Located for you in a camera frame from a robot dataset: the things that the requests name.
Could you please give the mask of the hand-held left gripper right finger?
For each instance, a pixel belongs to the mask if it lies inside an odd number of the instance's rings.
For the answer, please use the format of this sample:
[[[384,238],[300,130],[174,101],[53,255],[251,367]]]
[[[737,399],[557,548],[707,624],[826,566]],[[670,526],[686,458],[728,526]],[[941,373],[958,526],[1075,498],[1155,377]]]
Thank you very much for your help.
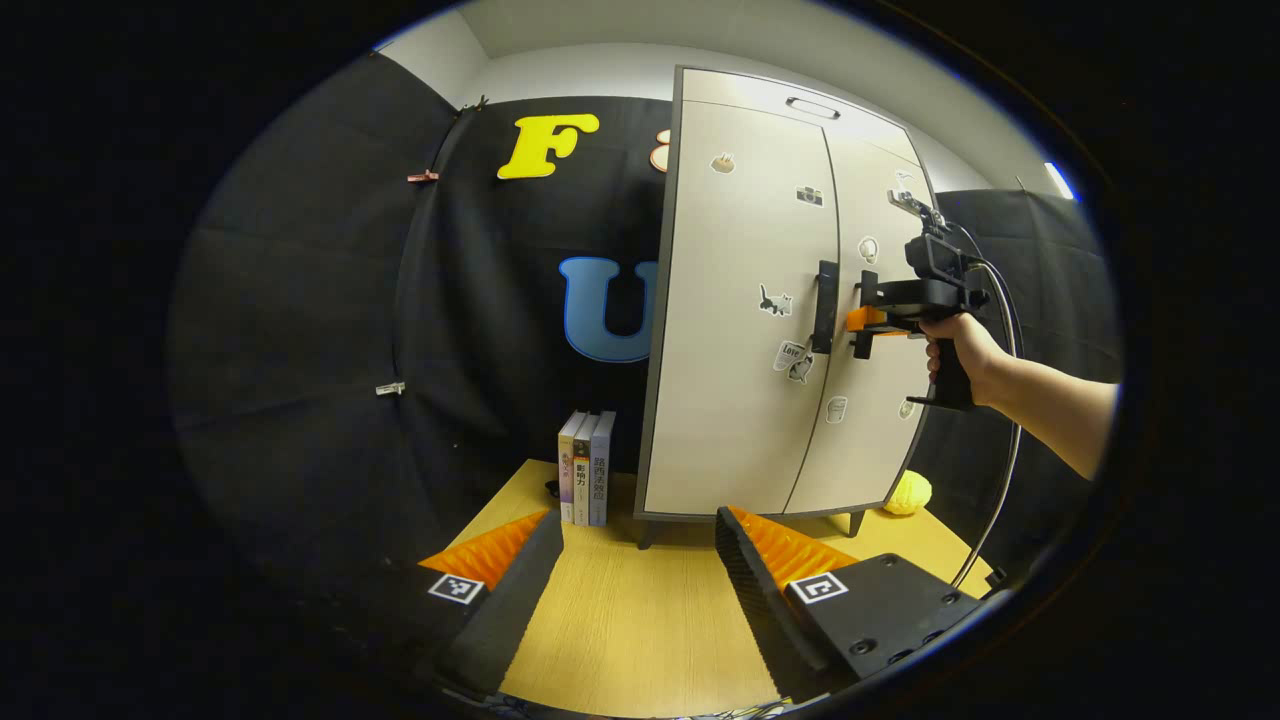
[[[900,555],[859,560],[733,506],[716,515],[716,551],[771,680],[796,703],[923,653],[980,605]]]

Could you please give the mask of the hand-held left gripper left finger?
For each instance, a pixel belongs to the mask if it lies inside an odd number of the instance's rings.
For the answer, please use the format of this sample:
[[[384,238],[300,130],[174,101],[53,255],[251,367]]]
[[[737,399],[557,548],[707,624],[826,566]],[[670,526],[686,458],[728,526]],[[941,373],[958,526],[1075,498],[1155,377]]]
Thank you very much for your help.
[[[393,667],[467,700],[495,694],[563,547],[561,520],[543,510],[390,575],[380,618]]]

